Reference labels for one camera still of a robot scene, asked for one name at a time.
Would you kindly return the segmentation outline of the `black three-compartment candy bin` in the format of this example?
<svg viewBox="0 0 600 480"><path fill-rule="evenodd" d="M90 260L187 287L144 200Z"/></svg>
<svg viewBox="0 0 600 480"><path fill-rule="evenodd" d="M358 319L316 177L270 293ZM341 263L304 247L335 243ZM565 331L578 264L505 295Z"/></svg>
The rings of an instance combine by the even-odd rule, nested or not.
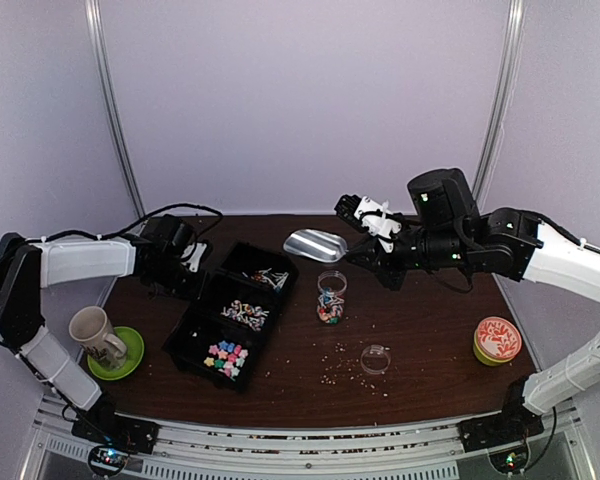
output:
<svg viewBox="0 0 600 480"><path fill-rule="evenodd" d="M246 390L299 272L281 252L236 242L163 345L175 367Z"/></svg>

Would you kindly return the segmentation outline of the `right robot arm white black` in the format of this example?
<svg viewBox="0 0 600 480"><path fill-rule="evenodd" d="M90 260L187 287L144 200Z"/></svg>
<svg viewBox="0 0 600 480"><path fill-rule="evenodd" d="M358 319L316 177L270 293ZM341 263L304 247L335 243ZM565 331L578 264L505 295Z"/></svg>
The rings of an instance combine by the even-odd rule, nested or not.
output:
<svg viewBox="0 0 600 480"><path fill-rule="evenodd" d="M515 208L480 214L458 168L420 174L406 189L414 220L356 195L342 196L336 206L338 216L365 236L348 260L373 272L385 287L399 289L409 270L455 268L467 279L492 273L600 304L600 248L549 217Z"/></svg>

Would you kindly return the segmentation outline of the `clear plastic jar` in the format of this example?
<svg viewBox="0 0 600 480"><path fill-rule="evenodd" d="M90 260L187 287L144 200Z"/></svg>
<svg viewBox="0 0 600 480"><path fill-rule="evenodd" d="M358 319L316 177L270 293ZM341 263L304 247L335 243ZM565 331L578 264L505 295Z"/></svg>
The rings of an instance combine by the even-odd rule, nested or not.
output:
<svg viewBox="0 0 600 480"><path fill-rule="evenodd" d="M318 276L316 314L321 322L335 325L341 321L347 287L345 275L338 270L325 271Z"/></svg>

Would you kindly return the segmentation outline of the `metal scoop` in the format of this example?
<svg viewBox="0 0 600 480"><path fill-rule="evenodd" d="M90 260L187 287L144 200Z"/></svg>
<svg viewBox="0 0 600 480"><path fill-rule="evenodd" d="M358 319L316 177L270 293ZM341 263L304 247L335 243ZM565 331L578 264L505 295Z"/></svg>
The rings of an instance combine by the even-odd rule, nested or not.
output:
<svg viewBox="0 0 600 480"><path fill-rule="evenodd" d="M315 229L300 229L286 238L283 250L320 263L335 264L345 257L348 245L338 235Z"/></svg>

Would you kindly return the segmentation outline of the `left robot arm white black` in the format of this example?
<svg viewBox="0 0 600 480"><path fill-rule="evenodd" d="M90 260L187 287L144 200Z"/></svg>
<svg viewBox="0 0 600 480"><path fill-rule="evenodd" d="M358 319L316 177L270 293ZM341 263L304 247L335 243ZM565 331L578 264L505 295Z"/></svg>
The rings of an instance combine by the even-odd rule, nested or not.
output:
<svg viewBox="0 0 600 480"><path fill-rule="evenodd" d="M76 361L68 327L72 313L98 303L120 278L135 277L176 298L200 288L211 246L185 220L163 215L143 227L91 234L69 230L37 239L0 238L0 343L74 407L88 411L86 429L103 444L124 433L102 405L97 382Z"/></svg>

